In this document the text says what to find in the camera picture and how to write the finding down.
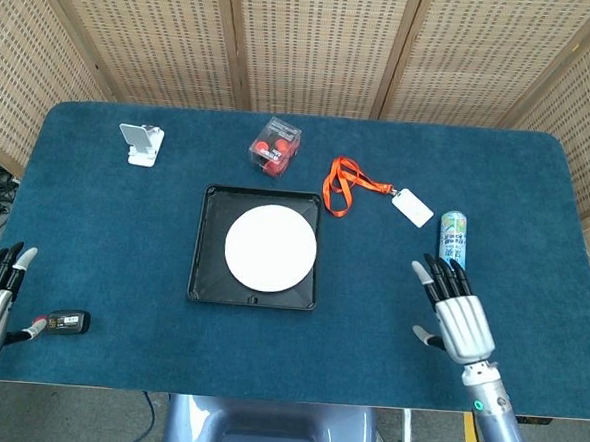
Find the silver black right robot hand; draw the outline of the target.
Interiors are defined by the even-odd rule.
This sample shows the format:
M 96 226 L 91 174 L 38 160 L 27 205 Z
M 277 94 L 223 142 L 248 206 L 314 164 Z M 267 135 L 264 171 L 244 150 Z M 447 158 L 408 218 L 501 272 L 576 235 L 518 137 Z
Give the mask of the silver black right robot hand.
M 425 253 L 424 265 L 413 260 L 411 268 L 420 281 L 435 314 L 440 334 L 413 326 L 423 344 L 445 351 L 458 364 L 486 361 L 495 350 L 495 342 L 483 305 L 470 286 L 465 269 L 456 260 Z

